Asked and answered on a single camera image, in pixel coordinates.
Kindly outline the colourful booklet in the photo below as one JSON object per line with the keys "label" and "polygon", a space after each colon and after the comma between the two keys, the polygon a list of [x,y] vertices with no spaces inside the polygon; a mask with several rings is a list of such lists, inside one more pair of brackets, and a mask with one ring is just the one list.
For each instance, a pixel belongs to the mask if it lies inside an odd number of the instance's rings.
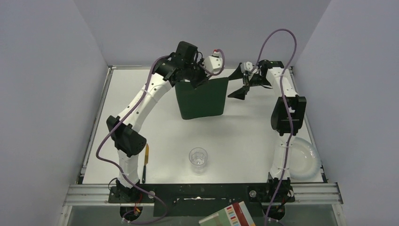
{"label": "colourful booklet", "polygon": [[235,202],[199,220],[200,226],[255,226],[245,203]]}

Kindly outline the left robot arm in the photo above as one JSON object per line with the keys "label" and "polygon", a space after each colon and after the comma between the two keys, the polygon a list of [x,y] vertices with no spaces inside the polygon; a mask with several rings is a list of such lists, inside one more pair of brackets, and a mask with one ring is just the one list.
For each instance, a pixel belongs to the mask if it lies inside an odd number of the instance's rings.
{"label": "left robot arm", "polygon": [[117,189],[127,196],[137,196],[139,190],[138,157],[147,140],[140,135],[141,127],[158,101],[178,82],[188,80],[193,87],[208,81],[208,75],[198,60],[197,46],[179,42],[176,51],[161,56],[152,64],[146,82],[128,106],[117,116],[109,116],[106,125],[117,149],[119,176]]}

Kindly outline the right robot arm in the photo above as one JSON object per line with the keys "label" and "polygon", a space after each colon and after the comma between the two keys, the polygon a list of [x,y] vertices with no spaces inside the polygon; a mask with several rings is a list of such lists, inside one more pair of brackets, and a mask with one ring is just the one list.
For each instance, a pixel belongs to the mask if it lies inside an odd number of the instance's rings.
{"label": "right robot arm", "polygon": [[262,60],[258,65],[240,63],[228,79],[243,82],[240,89],[228,95],[229,98],[244,100],[251,87],[260,86],[271,88],[277,97],[271,114],[271,128],[277,133],[277,141],[267,191],[270,198],[286,198],[291,190],[290,155],[295,136],[303,125],[306,98],[295,91],[281,61]]}

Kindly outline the clear plastic cup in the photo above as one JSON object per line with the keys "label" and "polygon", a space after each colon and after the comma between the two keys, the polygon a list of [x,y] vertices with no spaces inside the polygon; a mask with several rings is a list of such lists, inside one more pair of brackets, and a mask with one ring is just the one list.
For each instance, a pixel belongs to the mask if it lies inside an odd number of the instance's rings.
{"label": "clear plastic cup", "polygon": [[192,171],[201,174],[207,166],[208,153],[204,148],[195,147],[189,152],[189,161]]}

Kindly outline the aluminium frame rail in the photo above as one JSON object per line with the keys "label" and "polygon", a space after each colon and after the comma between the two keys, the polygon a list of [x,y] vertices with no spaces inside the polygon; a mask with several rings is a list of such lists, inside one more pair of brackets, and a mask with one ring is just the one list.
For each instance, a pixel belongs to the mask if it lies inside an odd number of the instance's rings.
{"label": "aluminium frame rail", "polygon": [[[127,198],[114,186],[106,184],[71,185],[65,206],[152,206],[159,197],[165,204],[183,201],[220,201],[232,203],[245,201],[267,205],[273,193],[265,184],[145,184],[148,193]],[[273,203],[288,204],[342,204],[343,199],[337,183],[293,183],[286,198],[275,197]]]}

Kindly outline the green placemat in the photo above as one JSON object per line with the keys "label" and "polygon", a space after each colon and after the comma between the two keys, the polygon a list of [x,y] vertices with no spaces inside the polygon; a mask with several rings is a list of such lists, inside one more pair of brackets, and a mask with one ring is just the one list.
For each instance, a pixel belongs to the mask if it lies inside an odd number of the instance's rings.
{"label": "green placemat", "polygon": [[193,88],[189,82],[175,85],[180,115],[184,120],[219,116],[224,113],[228,78],[210,79],[206,84]]}

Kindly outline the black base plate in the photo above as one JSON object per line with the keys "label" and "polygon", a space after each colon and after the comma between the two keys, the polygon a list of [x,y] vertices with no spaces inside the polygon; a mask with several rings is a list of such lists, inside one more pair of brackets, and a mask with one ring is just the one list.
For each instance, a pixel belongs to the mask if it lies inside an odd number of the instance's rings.
{"label": "black base plate", "polygon": [[153,216],[204,217],[235,202],[244,202],[253,217],[261,217],[269,203],[277,207],[269,212],[281,211],[281,205],[294,202],[291,190],[286,198],[268,196],[267,183],[234,184],[143,184],[137,196],[127,196],[116,186],[110,188],[108,202],[121,204],[121,214],[129,211],[128,205],[142,209],[153,207]]}

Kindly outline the white plate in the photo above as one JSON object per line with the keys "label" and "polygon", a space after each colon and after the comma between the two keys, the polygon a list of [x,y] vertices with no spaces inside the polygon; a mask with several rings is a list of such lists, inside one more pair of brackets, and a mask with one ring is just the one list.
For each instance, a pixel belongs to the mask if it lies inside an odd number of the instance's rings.
{"label": "white plate", "polygon": [[321,160],[316,147],[307,140],[296,137],[290,147],[289,172],[294,179],[305,181],[320,173]]}

